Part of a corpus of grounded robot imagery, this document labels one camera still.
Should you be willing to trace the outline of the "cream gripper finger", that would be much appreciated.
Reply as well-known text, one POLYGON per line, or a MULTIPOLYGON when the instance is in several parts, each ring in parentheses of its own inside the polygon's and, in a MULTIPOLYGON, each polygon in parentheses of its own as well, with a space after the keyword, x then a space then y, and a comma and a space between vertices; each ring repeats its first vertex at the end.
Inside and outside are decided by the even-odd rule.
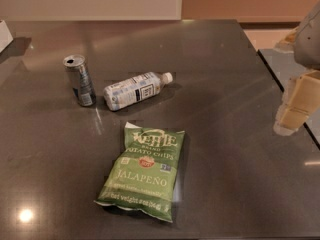
POLYGON ((320 72, 307 71, 288 80, 273 130, 280 136, 295 133, 320 107, 320 72))

